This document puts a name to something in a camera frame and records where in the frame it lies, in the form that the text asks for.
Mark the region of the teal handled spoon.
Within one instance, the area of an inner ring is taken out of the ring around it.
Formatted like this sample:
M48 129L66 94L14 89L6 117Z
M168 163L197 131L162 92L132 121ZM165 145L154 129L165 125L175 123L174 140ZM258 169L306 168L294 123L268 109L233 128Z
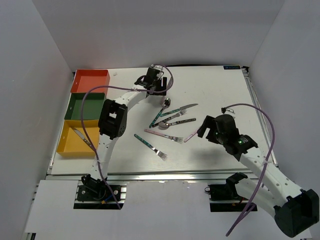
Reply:
M171 99L170 98L166 98L162 101L161 104L161 109L160 111L157 113L157 115L155 116L155 118L152 120L152 122L149 125L149 128L151 128L157 121L157 119L160 117L160 115L163 113L163 111L165 109L167 109L169 106L171 105Z

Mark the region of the pink handled knife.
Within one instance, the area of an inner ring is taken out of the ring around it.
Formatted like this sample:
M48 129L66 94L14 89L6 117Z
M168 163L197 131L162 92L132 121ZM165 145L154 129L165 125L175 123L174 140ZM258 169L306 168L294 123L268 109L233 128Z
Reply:
M198 130L200 129L201 127L198 127L196 130L194 130L190 135L188 135L184 140L183 142L186 143L188 142L191 138L193 138L197 133L198 133Z

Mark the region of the teal handled knife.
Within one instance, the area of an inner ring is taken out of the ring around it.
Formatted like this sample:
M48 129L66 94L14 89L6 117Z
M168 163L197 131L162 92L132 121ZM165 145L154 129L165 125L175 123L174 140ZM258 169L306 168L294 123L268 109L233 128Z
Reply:
M187 105L181 106L181 107L179 107L179 108L177 108L177 109L174 109L174 110L171 110L171 111L162 113L162 114L160 115L160 117L165 117L165 116L168 116L168 115L171 115L171 114L180 112L180 111L182 111L182 110L195 107L195 106L197 106L197 105L199 105L199 104L198 104L198 103L187 104Z

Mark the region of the black handled fork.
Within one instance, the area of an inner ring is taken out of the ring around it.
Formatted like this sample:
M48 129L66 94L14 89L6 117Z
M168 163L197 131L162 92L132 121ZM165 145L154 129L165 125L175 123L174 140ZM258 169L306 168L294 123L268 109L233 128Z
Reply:
M181 125L181 124L185 124L185 123L191 123L191 122L195 122L197 119L196 118L189 118L189 119L184 119L184 120L178 120L175 122L171 122L168 123L167 125L170 126L175 126L175 125Z

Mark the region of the pink handled fork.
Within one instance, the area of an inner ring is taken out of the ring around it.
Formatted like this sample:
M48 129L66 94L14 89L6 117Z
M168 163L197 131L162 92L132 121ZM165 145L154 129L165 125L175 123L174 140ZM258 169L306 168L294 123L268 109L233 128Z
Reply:
M164 134L164 133L161 133L161 132L157 132L157 131L153 131L153 130L150 130L150 129L144 129L144 132L152 134L152 135L155 135L155 136L159 136L159 137L162 137L162 138L169 139L169 140L171 140L173 142L176 142L176 143L179 143L179 144L182 144L184 142L184 139L182 137L171 136L171 135L167 135L167 134Z

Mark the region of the black handled table knife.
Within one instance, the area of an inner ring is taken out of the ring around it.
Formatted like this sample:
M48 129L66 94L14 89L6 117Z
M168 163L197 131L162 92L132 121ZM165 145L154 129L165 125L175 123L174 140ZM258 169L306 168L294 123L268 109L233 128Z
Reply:
M89 147L91 147L91 143L86 139L86 137L76 128L71 128L81 139L84 143L86 143Z

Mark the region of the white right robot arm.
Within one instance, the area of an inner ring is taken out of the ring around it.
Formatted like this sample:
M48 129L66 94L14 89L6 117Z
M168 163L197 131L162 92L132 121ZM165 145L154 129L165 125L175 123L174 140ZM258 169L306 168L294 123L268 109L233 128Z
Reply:
M228 177L224 194L229 198L252 200L273 217L279 229L290 238L319 222L318 194L312 189L302 189L273 163L268 163L258 144L250 136L239 133L231 115L206 116L197 135L223 146L228 154L262 178L264 187L242 172Z

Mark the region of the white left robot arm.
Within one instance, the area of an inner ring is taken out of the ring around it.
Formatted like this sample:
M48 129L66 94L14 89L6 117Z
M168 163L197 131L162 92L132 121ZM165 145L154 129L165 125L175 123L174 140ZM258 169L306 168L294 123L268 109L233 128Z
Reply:
M97 89L117 89L125 93L116 99L106 99L103 103L100 117L98 120L99 137L97 147L93 144L81 118L81 126L85 134L85 140L90 144L90 148L95 154L95 161L91 171L81 178L82 184L88 190L90 196L96 200L102 200L106 196L117 199L114 190L107 183L107 170L111 155L116 142L125 133L127 128L128 112L140 101L150 95L165 96L167 90L173 85L173 75L167 80L163 77L166 66L153 64L145 75L138 77L131 88L100 85L90 89L83 97L80 116L83 116L84 103L87 96Z

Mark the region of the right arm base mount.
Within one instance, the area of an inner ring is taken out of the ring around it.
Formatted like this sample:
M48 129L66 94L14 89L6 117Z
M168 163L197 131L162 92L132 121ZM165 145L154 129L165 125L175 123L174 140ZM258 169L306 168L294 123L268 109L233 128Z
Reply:
M237 172L228 177L224 184L210 184L204 192L209 195L210 211L212 213L236 213L241 212L248 201L247 198L238 195L236 184L248 176Z

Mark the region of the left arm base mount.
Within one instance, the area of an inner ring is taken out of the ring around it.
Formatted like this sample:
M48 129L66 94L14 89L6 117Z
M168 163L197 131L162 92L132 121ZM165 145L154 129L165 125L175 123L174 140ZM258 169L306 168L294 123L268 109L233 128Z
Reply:
M90 174L81 177L73 204L75 210L120 210L125 201L124 185L111 184L110 188Z

